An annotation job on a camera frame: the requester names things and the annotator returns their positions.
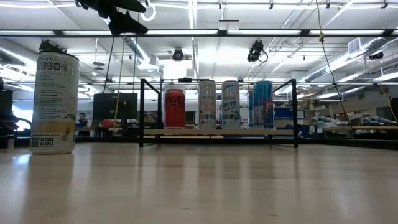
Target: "wall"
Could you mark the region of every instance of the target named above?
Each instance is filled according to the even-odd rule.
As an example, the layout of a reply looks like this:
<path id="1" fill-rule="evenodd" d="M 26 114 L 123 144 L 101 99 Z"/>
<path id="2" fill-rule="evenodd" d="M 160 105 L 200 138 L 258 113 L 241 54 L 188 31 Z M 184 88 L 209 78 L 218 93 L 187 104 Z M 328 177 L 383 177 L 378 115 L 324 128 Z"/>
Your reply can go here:
<path id="1" fill-rule="evenodd" d="M 398 97 L 398 89 L 394 86 L 389 86 L 389 92 L 386 95 L 380 94 L 379 87 L 370 88 L 370 90 L 365 91 L 365 99 L 359 100 L 359 93 L 353 93 L 349 97 L 345 98 L 343 106 L 347 113 L 354 111 L 370 110 L 371 116 L 377 116 L 376 108 L 389 106 L 388 96 L 390 96 L 391 98 Z M 330 105 L 332 105 L 335 113 L 343 112 L 340 103 L 332 103 Z"/>

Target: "ceiling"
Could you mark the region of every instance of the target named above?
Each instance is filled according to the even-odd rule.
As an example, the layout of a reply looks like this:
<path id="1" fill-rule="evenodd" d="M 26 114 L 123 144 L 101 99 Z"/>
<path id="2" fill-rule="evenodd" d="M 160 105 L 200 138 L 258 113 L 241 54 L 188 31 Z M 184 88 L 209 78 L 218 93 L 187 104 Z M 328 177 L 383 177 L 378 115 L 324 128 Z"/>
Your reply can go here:
<path id="1" fill-rule="evenodd" d="M 197 0 L 197 9 L 193 10 L 190 22 L 190 13 L 187 9 L 188 1 L 151 1 L 156 7 L 156 15 L 151 21 L 143 21 L 142 17 L 131 12 L 131 17 L 151 29 L 218 29 L 224 20 L 239 20 L 240 29 L 318 29 L 318 14 L 316 9 L 302 10 L 300 7 L 314 7 L 315 0 L 273 0 L 274 9 L 270 10 L 269 1 L 264 0 L 222 0 L 223 8 L 218 9 L 218 0 Z M 329 9 L 320 9 L 320 19 L 323 28 L 327 29 L 396 29 L 398 21 L 398 1 L 388 0 L 389 7 L 381 9 L 383 0 L 331 0 Z M 97 13 L 73 6 L 74 1 L 69 0 L 16 0 L 0 1 L 1 29 L 107 29 L 108 25 Z M 31 6 L 67 5 L 70 7 L 26 9 Z M 152 9 L 145 13 L 150 17 Z M 18 37 L 8 38 L 9 43 L 21 49 L 38 54 L 39 45 L 43 38 Z M 328 57 L 339 54 L 347 49 L 352 37 L 329 37 L 325 39 L 325 50 Z M 51 42 L 68 49 L 68 53 L 76 55 L 81 62 L 81 75 L 87 80 L 103 82 L 108 68 L 109 53 L 111 51 L 111 38 L 99 38 L 97 56 L 95 58 L 96 40 L 91 38 L 48 38 Z M 269 47 L 268 62 L 249 65 L 247 61 L 248 50 L 255 40 L 262 40 Z M 182 48 L 185 55 L 189 55 L 187 62 L 181 66 L 187 68 L 187 76 L 194 77 L 192 63 L 193 46 L 195 46 L 195 59 L 199 78 L 212 78 L 214 80 L 245 78 L 245 80 L 278 80 L 280 82 L 290 78 L 300 79 L 312 68 L 325 63 L 325 56 L 321 43 L 317 38 L 253 38 L 253 37 L 139 37 L 138 45 L 147 54 L 154 54 L 160 59 L 160 64 L 171 62 L 170 53 L 175 48 Z M 134 51 L 124 45 L 121 38 L 116 38 L 113 57 L 109 64 L 109 76 L 139 77 L 148 80 L 159 80 L 158 72 L 140 71 L 137 66 L 138 59 L 134 59 Z M 390 50 L 386 57 L 394 58 L 395 52 Z M 94 60 L 106 65 L 103 71 L 94 70 Z M 376 62 L 367 62 L 372 66 Z M 346 66 L 338 68 L 336 72 L 342 76 L 351 75 L 364 70 L 363 59 L 352 61 Z"/>

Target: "blue can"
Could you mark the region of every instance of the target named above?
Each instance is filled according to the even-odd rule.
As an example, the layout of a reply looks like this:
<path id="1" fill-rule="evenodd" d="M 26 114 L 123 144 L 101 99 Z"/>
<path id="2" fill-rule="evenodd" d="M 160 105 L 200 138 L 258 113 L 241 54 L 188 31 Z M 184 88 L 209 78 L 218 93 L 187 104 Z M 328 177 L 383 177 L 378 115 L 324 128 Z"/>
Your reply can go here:
<path id="1" fill-rule="evenodd" d="M 253 90 L 254 128 L 274 128 L 274 102 L 272 100 L 272 82 L 258 81 Z"/>
<path id="2" fill-rule="evenodd" d="M 249 90 L 248 91 L 248 127 L 249 127 L 249 129 L 254 128 L 253 109 L 254 109 L 253 90 Z"/>

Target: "light wood floor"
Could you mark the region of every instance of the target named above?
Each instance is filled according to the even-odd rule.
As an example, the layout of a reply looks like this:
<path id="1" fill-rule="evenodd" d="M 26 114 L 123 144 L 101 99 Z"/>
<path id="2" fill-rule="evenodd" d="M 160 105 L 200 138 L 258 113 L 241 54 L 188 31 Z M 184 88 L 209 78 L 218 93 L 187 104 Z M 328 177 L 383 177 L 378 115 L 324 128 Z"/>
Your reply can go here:
<path id="1" fill-rule="evenodd" d="M 0 152 L 0 223 L 397 223 L 398 151 L 77 144 Z"/>

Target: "can label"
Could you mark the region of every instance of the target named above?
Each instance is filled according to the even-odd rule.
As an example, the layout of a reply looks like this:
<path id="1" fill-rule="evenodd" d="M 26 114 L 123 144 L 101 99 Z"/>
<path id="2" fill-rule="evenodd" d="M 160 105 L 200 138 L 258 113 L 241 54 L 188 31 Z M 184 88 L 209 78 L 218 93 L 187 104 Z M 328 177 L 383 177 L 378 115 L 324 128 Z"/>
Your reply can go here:
<path id="1" fill-rule="evenodd" d="M 254 127 L 274 128 L 274 102 L 272 82 L 258 81 L 254 84 Z"/>
<path id="2" fill-rule="evenodd" d="M 185 128 L 185 95 L 182 90 L 167 90 L 165 128 Z"/>
<path id="3" fill-rule="evenodd" d="M 253 123 L 253 109 L 254 109 L 254 100 L 253 100 L 253 91 L 248 91 L 248 127 L 252 129 L 254 127 Z"/>
<path id="4" fill-rule="evenodd" d="M 223 82 L 223 129 L 240 129 L 241 116 L 239 114 L 239 83 L 238 82 Z"/>
<path id="5" fill-rule="evenodd" d="M 57 52 L 39 54 L 30 135 L 33 153 L 74 149 L 78 78 L 77 58 Z"/>
<path id="6" fill-rule="evenodd" d="M 199 129 L 216 128 L 216 83 L 201 81 L 198 88 Z"/>

